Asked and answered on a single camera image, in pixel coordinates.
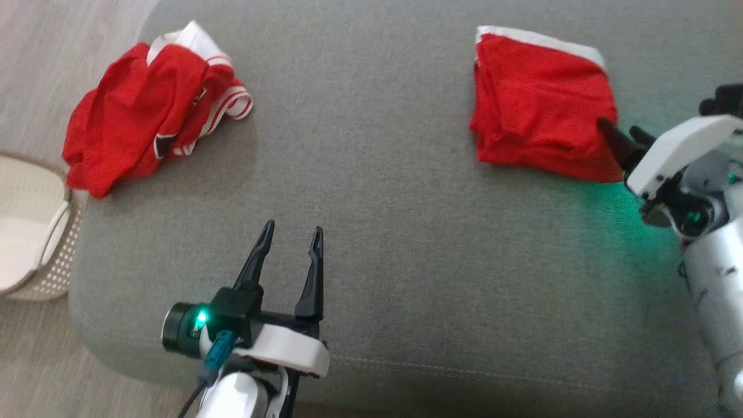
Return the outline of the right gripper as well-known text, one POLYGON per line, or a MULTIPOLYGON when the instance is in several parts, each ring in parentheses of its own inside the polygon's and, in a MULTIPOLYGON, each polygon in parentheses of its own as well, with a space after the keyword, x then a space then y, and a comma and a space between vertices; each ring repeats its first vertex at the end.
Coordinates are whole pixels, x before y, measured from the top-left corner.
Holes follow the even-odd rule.
POLYGON ((741 211, 740 117, 693 117, 658 139, 631 126, 631 140, 605 117, 598 129, 644 221, 660 212, 680 239, 698 240, 741 211))

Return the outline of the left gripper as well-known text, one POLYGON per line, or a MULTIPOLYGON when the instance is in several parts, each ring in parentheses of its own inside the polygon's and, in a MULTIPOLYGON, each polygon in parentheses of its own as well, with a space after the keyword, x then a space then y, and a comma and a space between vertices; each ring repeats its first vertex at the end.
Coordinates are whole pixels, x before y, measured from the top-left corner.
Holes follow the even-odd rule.
POLYGON ((168 352, 206 359, 218 333, 235 338, 228 357, 245 359, 250 367, 284 367, 303 376, 327 376, 330 353, 319 338, 324 312, 324 234, 314 230, 308 274, 294 315, 262 311, 262 268, 273 240, 275 221, 265 223, 233 288, 218 290, 209 304, 178 302, 165 315, 163 346, 168 352))

